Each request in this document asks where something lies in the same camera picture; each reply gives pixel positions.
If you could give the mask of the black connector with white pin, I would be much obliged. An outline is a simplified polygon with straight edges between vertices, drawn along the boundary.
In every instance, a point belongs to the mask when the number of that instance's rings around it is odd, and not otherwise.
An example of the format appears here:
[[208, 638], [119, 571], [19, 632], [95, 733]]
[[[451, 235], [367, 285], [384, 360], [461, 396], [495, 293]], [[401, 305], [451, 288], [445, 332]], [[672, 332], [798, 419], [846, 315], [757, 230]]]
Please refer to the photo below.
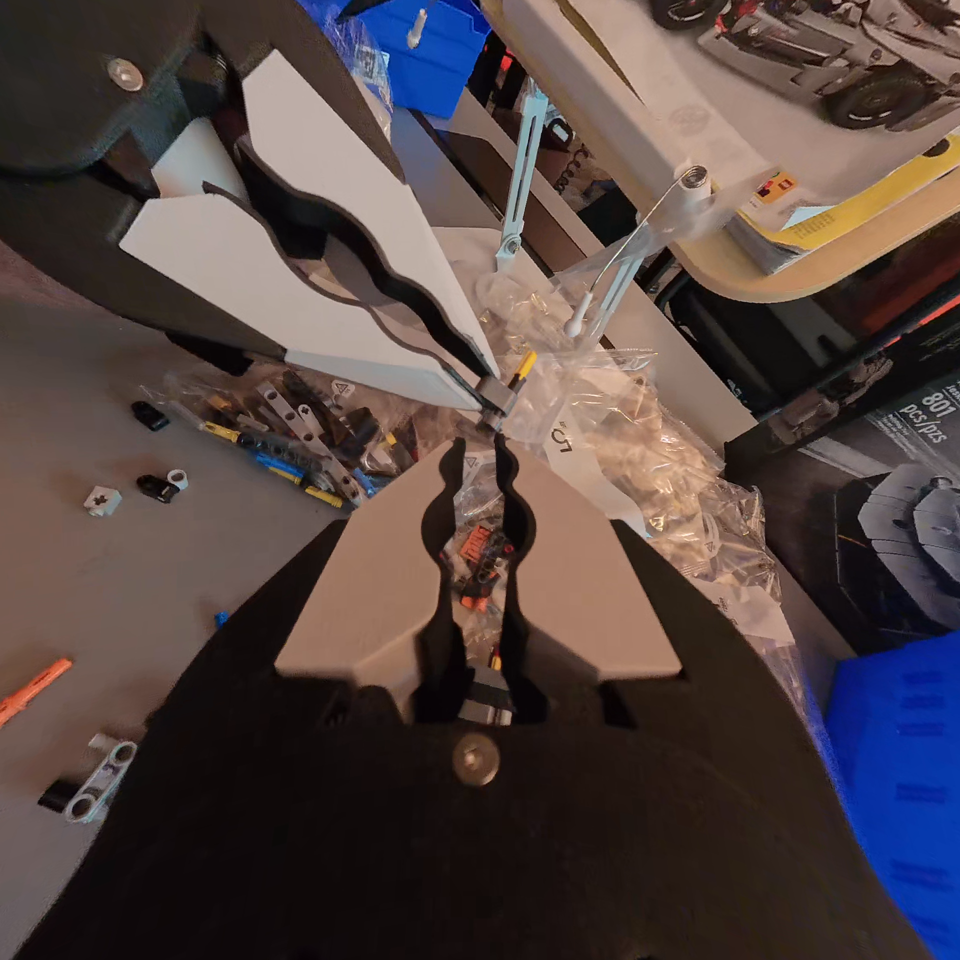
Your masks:
[[185, 491], [188, 483], [187, 474], [182, 469], [173, 469], [165, 476], [141, 474], [136, 478], [136, 486], [142, 495], [166, 505]]

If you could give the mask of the grey double-hole lego connector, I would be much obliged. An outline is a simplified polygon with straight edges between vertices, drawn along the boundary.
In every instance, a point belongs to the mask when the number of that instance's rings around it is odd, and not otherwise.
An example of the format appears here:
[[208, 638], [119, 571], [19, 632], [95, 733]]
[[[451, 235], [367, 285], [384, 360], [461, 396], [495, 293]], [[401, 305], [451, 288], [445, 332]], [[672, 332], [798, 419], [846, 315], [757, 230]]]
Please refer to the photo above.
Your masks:
[[81, 778], [56, 779], [36, 801], [70, 824], [99, 823], [106, 818], [138, 753], [138, 742], [100, 731], [88, 741], [85, 753], [89, 762], [80, 771]]

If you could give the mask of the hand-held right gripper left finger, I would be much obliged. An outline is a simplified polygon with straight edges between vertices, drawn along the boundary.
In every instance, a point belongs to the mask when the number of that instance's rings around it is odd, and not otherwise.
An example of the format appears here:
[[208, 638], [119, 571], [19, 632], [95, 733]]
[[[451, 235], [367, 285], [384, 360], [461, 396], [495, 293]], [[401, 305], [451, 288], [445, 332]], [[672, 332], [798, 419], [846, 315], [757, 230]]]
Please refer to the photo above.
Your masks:
[[408, 721], [422, 682], [417, 635], [433, 617], [441, 571], [423, 521], [446, 488], [443, 442], [355, 510], [274, 661], [284, 677], [388, 690]]

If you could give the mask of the dark lego set box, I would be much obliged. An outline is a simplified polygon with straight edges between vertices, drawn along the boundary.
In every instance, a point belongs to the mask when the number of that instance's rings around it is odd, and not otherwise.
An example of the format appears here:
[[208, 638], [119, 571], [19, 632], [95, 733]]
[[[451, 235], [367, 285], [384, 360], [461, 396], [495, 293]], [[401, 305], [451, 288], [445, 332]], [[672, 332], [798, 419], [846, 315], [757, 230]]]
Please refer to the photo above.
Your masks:
[[725, 448], [768, 546], [858, 655], [959, 628], [958, 310]]

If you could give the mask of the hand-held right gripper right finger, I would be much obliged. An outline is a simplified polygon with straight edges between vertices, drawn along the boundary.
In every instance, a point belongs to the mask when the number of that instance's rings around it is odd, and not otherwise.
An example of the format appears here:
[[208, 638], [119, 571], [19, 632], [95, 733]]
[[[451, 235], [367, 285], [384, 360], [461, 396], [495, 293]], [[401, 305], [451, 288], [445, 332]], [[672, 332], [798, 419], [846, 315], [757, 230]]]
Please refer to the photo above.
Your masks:
[[610, 684], [680, 677], [680, 658], [606, 513], [503, 436], [495, 464], [512, 546], [499, 654], [513, 719], [601, 716]]

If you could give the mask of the small grey lego assembly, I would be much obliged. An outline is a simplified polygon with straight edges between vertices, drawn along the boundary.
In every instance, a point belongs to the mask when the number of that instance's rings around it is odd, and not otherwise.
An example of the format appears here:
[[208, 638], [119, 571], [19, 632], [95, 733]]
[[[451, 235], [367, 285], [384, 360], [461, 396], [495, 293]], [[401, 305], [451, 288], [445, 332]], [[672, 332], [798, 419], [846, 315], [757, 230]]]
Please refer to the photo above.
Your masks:
[[520, 359], [509, 382], [502, 382], [492, 376], [484, 377], [480, 381], [477, 387], [477, 396], [482, 408], [482, 415], [479, 420], [481, 430], [491, 435], [500, 431], [516, 407], [523, 387], [537, 360], [537, 352], [528, 349]]

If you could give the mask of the blue plastic bin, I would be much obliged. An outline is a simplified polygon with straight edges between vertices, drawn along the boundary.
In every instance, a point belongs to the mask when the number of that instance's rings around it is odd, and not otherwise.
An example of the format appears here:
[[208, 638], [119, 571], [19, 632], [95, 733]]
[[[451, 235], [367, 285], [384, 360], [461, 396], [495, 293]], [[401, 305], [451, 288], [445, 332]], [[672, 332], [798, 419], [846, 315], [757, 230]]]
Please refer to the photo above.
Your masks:
[[959, 634], [801, 663], [857, 838], [935, 958], [959, 957]]
[[[406, 35], [420, 8], [427, 20], [417, 49]], [[396, 106], [450, 119], [491, 31], [472, 1], [390, 1], [359, 16], [388, 54]]]

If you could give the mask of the orange lego pin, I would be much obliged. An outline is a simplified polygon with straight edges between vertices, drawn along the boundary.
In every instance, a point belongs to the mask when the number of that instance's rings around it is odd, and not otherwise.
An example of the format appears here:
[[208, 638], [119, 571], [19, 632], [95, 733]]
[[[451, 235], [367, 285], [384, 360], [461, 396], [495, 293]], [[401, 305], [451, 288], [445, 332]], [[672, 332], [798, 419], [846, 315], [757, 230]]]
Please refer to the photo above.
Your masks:
[[74, 666], [70, 658], [62, 657], [53, 662], [34, 676], [18, 690], [4, 697], [1, 701], [1, 727], [6, 726], [18, 714], [23, 713], [44, 690], [51, 687], [56, 680], [63, 677]]

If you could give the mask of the yellow instruction booklet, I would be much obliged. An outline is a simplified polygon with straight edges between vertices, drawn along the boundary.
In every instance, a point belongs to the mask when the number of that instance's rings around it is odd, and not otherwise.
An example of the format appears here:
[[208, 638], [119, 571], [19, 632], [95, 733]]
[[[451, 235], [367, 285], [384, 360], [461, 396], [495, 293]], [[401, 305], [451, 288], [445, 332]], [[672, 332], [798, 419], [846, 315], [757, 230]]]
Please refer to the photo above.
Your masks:
[[773, 276], [951, 174], [958, 163], [959, 129], [954, 128], [925, 153], [861, 193], [805, 220], [771, 230], [740, 212], [725, 230], [765, 276]]

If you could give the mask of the white car print box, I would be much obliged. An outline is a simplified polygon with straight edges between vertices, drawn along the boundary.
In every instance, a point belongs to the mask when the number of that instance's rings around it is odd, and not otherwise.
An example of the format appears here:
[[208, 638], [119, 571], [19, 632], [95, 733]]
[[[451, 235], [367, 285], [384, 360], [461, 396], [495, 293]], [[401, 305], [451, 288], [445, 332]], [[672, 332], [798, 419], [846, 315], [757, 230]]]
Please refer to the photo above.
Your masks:
[[958, 2], [503, 2], [557, 80], [623, 82], [682, 159], [781, 230], [958, 133]]

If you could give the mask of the pile of clear lego bags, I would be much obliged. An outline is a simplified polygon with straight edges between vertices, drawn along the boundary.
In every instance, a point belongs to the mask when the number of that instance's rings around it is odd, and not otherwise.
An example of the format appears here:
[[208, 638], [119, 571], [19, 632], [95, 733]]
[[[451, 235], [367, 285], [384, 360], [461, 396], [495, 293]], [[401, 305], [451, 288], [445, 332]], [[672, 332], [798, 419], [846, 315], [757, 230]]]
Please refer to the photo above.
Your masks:
[[722, 478], [717, 453], [670, 414], [648, 347], [606, 350], [572, 340], [563, 288], [527, 254], [497, 273], [497, 231], [436, 227], [434, 233], [504, 377], [538, 354], [504, 432], [627, 525], [697, 587], [760, 654], [812, 726], [815, 702], [782, 608], [756, 489]]

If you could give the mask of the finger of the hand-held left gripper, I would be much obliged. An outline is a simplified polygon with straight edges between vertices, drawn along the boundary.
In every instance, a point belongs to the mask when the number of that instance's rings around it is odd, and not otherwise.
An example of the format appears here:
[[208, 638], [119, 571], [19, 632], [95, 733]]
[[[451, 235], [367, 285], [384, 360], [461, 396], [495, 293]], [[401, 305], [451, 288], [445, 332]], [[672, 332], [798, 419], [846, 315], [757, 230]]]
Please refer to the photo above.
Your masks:
[[498, 364], [413, 190], [278, 50], [242, 81], [246, 153], [477, 378]]
[[288, 364], [434, 406], [481, 410], [474, 385], [418, 331], [408, 342], [375, 307], [312, 283], [232, 195], [149, 199], [119, 246], [278, 344]]

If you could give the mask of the round table with wooden edge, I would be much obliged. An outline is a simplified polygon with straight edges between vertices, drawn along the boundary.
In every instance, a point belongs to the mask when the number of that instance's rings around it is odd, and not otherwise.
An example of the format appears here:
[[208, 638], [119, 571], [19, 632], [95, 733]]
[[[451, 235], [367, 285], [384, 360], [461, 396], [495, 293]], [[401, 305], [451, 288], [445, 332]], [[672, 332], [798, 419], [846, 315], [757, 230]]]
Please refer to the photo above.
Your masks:
[[[594, 123], [592, 108], [577, 91], [540, 62], [522, 43], [500, 1], [482, 1], [493, 32], [504, 42], [551, 103], [573, 126], [600, 165], [613, 176], [630, 202], [647, 212], [655, 197], [642, 184], [628, 159], [622, 137], [610, 139]], [[827, 289], [894, 253], [916, 237], [958, 215], [959, 171], [944, 174], [911, 197], [879, 213], [806, 258], [780, 272], [765, 275], [726, 231], [696, 241], [673, 242], [669, 248], [691, 279], [731, 300], [774, 304], [797, 300]]]

